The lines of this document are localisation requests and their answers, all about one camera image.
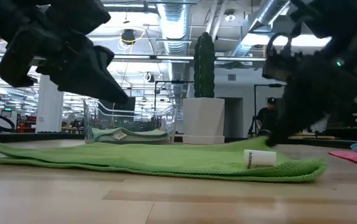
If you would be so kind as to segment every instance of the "wooden surface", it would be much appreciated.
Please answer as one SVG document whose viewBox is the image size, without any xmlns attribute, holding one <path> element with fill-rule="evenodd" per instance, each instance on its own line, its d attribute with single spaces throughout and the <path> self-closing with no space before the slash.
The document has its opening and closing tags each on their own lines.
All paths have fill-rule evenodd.
<svg viewBox="0 0 357 224">
<path fill-rule="evenodd" d="M 328 170 L 311 184 L 268 184 L 0 165 L 0 223 L 357 223 L 357 164 L 328 148 L 279 148 L 294 159 L 324 157 Z"/>
</svg>

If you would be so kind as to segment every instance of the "small white cup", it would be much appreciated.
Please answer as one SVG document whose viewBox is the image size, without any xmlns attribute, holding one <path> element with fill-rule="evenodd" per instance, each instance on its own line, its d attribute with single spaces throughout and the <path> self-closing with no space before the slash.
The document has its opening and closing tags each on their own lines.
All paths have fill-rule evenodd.
<svg viewBox="0 0 357 224">
<path fill-rule="evenodd" d="M 251 169 L 256 166 L 274 166 L 276 162 L 276 152 L 244 150 L 244 165 L 246 169 Z"/>
</svg>

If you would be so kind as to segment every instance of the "green towel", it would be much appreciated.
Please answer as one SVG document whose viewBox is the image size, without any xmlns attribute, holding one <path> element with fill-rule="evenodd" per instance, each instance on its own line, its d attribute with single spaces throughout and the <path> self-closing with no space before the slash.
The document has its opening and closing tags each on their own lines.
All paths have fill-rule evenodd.
<svg viewBox="0 0 357 224">
<path fill-rule="evenodd" d="M 117 140 L 113 137 L 114 133 L 124 133 L 126 137 Z M 112 143 L 166 143 L 170 142 L 170 137 L 164 131 L 153 130 L 143 132 L 133 132 L 125 128 L 115 128 L 101 130 L 97 128 L 91 129 L 91 135 L 95 142 L 112 142 Z"/>
<path fill-rule="evenodd" d="M 323 159 L 291 160 L 267 147 L 265 138 L 215 146 L 93 143 L 53 149 L 19 149 L 0 143 L 0 164 L 84 168 L 204 179 L 308 182 L 325 171 Z M 276 151 L 274 167 L 245 169 L 244 149 Z"/>
</svg>

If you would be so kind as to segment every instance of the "potted cactus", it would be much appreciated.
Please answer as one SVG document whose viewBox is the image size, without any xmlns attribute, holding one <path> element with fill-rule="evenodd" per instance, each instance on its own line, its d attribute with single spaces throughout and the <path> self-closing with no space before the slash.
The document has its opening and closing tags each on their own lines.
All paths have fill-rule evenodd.
<svg viewBox="0 0 357 224">
<path fill-rule="evenodd" d="M 194 96 L 183 101 L 186 144 L 224 143 L 224 99 L 214 97 L 214 43 L 204 32 L 194 56 Z"/>
</svg>

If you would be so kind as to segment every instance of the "white planter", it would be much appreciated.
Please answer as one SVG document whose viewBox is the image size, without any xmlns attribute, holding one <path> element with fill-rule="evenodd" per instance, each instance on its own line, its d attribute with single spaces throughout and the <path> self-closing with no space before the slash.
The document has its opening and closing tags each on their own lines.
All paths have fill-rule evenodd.
<svg viewBox="0 0 357 224">
<path fill-rule="evenodd" d="M 184 99 L 184 136 L 186 144 L 222 144 L 224 132 L 224 99 Z"/>
</svg>

